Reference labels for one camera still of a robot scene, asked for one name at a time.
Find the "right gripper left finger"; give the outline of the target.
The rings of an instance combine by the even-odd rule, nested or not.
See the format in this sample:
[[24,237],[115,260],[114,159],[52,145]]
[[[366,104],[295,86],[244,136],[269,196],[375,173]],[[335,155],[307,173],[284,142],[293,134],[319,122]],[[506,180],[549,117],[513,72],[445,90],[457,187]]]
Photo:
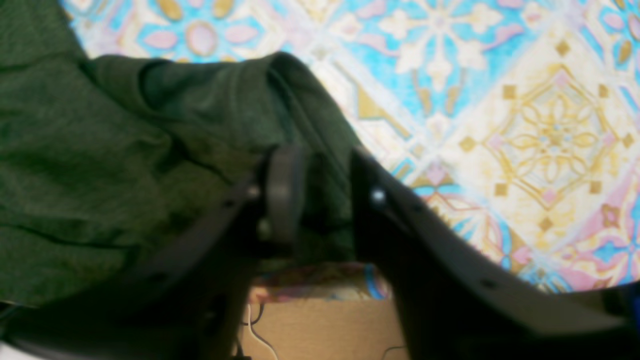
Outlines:
[[226,360],[263,260],[291,257],[303,151],[275,146],[154,256],[7,323],[3,360]]

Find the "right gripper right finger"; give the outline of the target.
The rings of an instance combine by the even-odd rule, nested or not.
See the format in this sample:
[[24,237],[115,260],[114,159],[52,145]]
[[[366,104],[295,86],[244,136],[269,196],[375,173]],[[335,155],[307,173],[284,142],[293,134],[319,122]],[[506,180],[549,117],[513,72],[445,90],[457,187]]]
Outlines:
[[546,294],[458,237],[370,153],[350,155],[355,251],[391,285],[412,360],[637,360],[633,319]]

